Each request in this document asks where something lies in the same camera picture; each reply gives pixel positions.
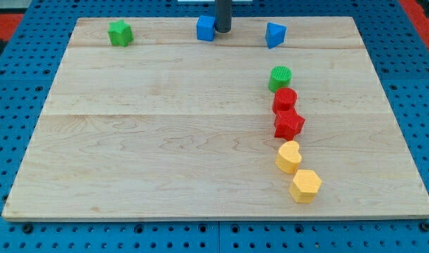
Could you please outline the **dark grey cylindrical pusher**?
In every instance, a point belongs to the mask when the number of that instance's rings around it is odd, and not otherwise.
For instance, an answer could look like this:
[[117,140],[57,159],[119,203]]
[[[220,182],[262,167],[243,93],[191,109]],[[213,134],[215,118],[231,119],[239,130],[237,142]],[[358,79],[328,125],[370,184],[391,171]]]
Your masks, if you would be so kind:
[[232,0],[215,0],[215,29],[220,33],[231,30]]

